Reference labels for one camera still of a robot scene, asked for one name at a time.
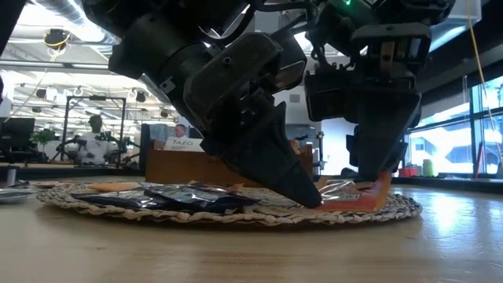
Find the woven placemat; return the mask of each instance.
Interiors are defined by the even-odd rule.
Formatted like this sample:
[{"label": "woven placemat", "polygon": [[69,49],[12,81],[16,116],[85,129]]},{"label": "woven placemat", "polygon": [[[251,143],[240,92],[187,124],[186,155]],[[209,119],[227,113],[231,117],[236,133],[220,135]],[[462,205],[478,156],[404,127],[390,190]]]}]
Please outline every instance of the woven placemat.
[{"label": "woven placemat", "polygon": [[263,199],[258,204],[239,210],[228,210],[224,214],[211,212],[187,212],[139,209],[132,210],[115,206],[102,206],[76,200],[71,193],[92,193],[85,184],[71,184],[39,191],[37,199],[59,208],[75,210],[82,214],[106,216],[136,221],[178,223],[225,223],[264,226],[296,225],[301,223],[334,226],[343,223],[385,222],[418,216],[423,208],[412,198],[400,194],[389,194],[383,209],[378,212],[318,211],[301,208],[295,202],[268,190],[239,188],[238,194]]}]

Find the tree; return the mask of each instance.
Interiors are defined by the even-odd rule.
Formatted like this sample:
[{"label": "tree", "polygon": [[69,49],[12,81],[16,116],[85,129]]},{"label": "tree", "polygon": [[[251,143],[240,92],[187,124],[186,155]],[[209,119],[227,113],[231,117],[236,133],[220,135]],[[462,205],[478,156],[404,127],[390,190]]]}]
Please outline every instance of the tree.
[{"label": "tree", "polygon": [[46,151],[48,142],[54,139],[54,132],[49,129],[39,130],[31,136],[31,140],[42,145],[42,151]]}]

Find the wooden table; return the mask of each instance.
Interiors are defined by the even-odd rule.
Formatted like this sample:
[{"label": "wooden table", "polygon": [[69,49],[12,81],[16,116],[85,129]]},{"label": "wooden table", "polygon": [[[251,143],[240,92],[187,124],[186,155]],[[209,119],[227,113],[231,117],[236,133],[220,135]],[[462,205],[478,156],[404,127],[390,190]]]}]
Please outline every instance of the wooden table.
[{"label": "wooden table", "polygon": [[422,217],[222,231],[96,219],[35,199],[0,206],[0,282],[503,282],[502,197],[395,191],[422,203]]}]

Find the foil packet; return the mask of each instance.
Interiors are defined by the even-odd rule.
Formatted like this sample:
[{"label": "foil packet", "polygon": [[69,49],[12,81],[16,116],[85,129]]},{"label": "foil packet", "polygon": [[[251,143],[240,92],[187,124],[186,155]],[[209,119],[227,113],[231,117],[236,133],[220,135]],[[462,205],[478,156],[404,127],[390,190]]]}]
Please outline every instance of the foil packet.
[{"label": "foil packet", "polygon": [[13,204],[26,200],[33,193],[36,193],[33,189],[0,189],[0,204]]},{"label": "foil packet", "polygon": [[375,182],[353,183],[344,180],[328,180],[319,184],[323,200],[315,208],[322,211],[379,211],[386,204],[390,190],[391,173],[383,172]]},{"label": "foil packet", "polygon": [[173,184],[145,189],[145,195],[169,201],[172,209],[225,213],[227,209],[242,208],[257,201],[229,194],[225,189],[203,185]]},{"label": "foil packet", "polygon": [[83,200],[90,204],[113,205],[129,209],[166,209],[168,201],[160,197],[145,195],[143,189],[132,189],[110,193],[73,193],[76,200]]}]

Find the man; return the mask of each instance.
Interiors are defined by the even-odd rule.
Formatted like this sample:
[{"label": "man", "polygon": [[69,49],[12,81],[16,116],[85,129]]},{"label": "man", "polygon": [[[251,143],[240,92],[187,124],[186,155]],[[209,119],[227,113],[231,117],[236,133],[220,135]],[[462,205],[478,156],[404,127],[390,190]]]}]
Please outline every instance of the man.
[{"label": "man", "polygon": [[86,145],[81,146],[79,150],[80,161],[82,164],[105,164],[105,154],[113,151],[114,147],[109,141],[99,141],[96,137],[100,136],[103,121],[101,116],[93,115],[89,118],[91,132],[85,133],[80,137],[86,141]]},{"label": "man", "polygon": [[183,138],[185,137],[185,131],[187,130],[187,127],[182,124],[178,124],[174,126],[174,136],[177,138]]}]

